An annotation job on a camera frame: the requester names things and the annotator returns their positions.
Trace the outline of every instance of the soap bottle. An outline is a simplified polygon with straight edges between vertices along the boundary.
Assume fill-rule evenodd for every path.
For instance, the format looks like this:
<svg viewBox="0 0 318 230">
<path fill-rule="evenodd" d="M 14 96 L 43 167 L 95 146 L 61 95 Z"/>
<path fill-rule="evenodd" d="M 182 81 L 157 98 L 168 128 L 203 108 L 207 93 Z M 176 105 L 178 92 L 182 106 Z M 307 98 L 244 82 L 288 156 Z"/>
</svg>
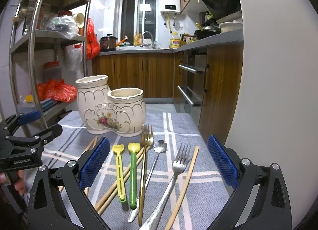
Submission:
<svg viewBox="0 0 318 230">
<path fill-rule="evenodd" d="M 141 39 L 142 39 L 142 36 L 141 36 L 141 33 L 139 33 L 139 35 L 138 35 L 138 45 L 141 45 Z"/>
<path fill-rule="evenodd" d="M 134 46 L 138 46 L 138 36 L 137 33 L 134 35 Z"/>
</svg>

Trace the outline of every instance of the double vase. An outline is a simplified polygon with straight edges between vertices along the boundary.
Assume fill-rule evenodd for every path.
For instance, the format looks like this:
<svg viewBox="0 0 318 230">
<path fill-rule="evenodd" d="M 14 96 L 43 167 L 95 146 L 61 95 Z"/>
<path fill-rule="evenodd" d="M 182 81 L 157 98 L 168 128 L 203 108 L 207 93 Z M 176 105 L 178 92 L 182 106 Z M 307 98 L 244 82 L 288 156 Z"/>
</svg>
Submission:
<svg viewBox="0 0 318 230">
<path fill-rule="evenodd" d="M 113 131 L 131 137 L 141 133 L 146 120 L 143 91 L 138 88 L 110 90 L 108 76 L 77 80 L 77 106 L 87 130 L 92 134 Z"/>
</svg>

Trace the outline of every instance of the floor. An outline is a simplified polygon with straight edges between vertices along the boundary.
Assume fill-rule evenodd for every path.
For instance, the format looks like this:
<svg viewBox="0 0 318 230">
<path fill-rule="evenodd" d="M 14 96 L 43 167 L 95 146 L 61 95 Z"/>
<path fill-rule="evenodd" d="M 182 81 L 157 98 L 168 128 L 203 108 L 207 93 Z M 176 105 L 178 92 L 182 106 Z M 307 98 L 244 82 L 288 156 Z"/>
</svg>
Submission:
<svg viewBox="0 0 318 230">
<path fill-rule="evenodd" d="M 163 113 L 176 113 L 175 106 L 172 103 L 148 103 L 146 104 L 147 111 L 163 112 Z"/>
</svg>

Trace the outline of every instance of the human hand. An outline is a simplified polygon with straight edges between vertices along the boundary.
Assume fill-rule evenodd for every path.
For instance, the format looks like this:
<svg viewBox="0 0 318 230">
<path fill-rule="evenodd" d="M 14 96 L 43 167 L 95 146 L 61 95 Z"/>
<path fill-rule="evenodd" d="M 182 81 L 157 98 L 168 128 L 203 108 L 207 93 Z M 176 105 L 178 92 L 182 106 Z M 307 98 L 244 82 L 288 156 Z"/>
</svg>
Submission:
<svg viewBox="0 0 318 230">
<path fill-rule="evenodd" d="M 24 183 L 24 179 L 23 179 L 23 170 L 20 170 L 17 172 L 19 179 L 18 181 L 14 184 L 14 188 L 19 192 L 20 195 L 23 195 L 25 193 L 25 183 Z M 6 181 L 5 178 L 5 174 L 4 173 L 0 173 L 0 184 L 4 183 Z"/>
</svg>

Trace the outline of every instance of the window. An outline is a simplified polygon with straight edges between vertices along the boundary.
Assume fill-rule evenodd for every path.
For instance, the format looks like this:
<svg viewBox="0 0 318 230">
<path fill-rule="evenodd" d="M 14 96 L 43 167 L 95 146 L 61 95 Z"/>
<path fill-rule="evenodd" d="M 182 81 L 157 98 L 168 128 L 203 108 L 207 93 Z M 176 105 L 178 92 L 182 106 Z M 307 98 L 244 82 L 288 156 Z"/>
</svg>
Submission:
<svg viewBox="0 0 318 230">
<path fill-rule="evenodd" d="M 133 43 L 134 34 L 152 33 L 156 39 L 157 0 L 120 0 L 118 39 L 128 36 Z"/>
</svg>

